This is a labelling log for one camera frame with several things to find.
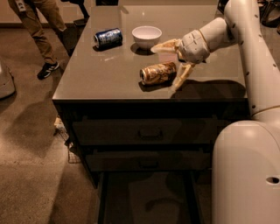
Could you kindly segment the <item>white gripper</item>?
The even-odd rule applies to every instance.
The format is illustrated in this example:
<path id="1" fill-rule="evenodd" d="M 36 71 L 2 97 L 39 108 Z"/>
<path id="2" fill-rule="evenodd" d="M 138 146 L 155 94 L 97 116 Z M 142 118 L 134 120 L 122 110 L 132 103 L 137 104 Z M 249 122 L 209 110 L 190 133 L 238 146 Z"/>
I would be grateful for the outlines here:
<path id="1" fill-rule="evenodd" d="M 191 62 L 179 65 L 176 77 L 171 84 L 172 91 L 177 91 L 184 84 L 195 67 L 193 63 L 199 64 L 210 55 L 207 42 L 198 30 L 187 33 L 181 40 L 174 38 L 154 45 L 150 50 L 153 53 L 176 53 L 178 51 L 181 60 Z"/>

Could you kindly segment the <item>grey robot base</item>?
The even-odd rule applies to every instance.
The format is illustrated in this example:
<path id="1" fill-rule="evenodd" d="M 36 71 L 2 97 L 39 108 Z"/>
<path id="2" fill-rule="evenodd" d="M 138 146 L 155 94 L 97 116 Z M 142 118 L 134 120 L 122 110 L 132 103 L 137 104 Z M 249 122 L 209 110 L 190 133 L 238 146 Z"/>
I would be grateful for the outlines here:
<path id="1" fill-rule="evenodd" d="M 0 99 L 13 95 L 16 92 L 11 70 L 0 61 Z"/>

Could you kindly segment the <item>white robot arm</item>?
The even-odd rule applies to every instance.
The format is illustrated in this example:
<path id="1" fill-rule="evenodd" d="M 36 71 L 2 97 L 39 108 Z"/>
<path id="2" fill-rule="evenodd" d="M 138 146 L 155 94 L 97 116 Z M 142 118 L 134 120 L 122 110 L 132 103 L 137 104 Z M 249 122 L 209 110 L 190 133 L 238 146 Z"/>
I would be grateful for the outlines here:
<path id="1" fill-rule="evenodd" d="M 213 148 L 212 224 L 280 224 L 280 71 L 260 29 L 256 0 L 219 0 L 221 17 L 172 41 L 196 65 L 238 45 L 250 118 L 228 125 Z"/>

